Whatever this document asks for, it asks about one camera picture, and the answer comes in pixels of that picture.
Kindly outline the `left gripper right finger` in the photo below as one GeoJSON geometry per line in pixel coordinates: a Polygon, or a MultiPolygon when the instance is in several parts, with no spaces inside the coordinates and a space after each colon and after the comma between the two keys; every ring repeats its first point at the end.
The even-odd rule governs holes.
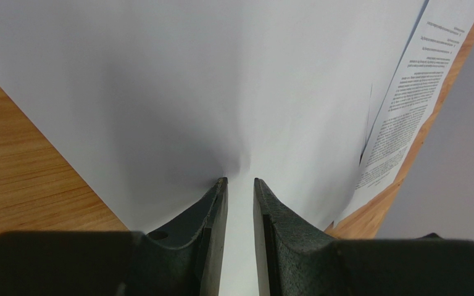
{"type": "Polygon", "coordinates": [[[261,295],[474,295],[474,241],[337,239],[254,181],[261,295]]]}

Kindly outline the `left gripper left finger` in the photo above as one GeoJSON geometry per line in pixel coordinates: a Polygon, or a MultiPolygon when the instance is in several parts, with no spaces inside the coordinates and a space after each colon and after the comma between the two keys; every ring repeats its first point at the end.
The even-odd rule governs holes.
{"type": "Polygon", "coordinates": [[[1,233],[0,295],[217,295],[227,185],[149,233],[1,233]]]}

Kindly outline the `printed text paper sheet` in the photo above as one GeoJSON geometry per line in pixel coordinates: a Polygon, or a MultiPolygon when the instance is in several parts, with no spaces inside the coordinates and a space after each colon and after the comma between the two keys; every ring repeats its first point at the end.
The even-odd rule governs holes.
{"type": "Polygon", "coordinates": [[[390,186],[474,24],[474,1],[427,1],[414,26],[360,162],[347,218],[390,186]]]}

